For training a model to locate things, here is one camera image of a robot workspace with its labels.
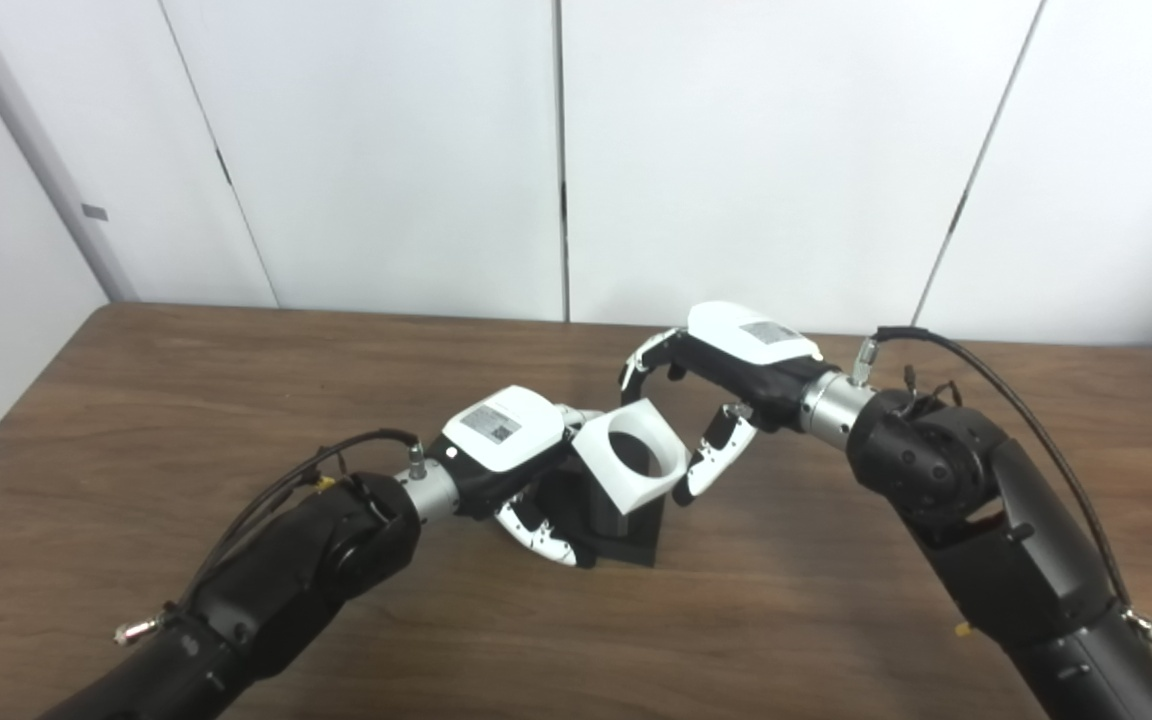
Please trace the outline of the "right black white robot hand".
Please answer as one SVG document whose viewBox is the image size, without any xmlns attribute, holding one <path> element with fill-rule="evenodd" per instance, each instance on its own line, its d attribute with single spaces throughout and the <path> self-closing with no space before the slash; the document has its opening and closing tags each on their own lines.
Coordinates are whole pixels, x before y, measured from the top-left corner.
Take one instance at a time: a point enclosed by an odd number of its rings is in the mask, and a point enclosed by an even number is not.
<svg viewBox="0 0 1152 720">
<path fill-rule="evenodd" d="M 685 325 L 635 348 L 617 376 L 621 404 L 639 401 L 646 378 L 659 367 L 672 382 L 695 376 L 732 395 L 708 420 L 685 473 L 670 491 L 680 506 L 704 495 L 756 433 L 804 433 L 809 388 L 838 369 L 804 334 L 727 301 L 691 306 Z"/>
</svg>

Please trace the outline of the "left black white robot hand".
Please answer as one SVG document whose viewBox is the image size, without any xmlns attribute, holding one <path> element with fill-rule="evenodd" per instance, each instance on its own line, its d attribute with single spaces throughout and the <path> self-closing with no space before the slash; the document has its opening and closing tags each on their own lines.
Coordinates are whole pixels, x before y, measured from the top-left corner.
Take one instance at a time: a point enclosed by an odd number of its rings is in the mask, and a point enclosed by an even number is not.
<svg viewBox="0 0 1152 720">
<path fill-rule="evenodd" d="M 535 555 L 591 568 L 594 551 L 568 538 L 536 497 L 573 457 L 573 437 L 598 416 L 526 387 L 505 387 L 453 415 L 424 455 L 411 457 L 406 492 L 424 523 L 492 518 Z"/>
</svg>

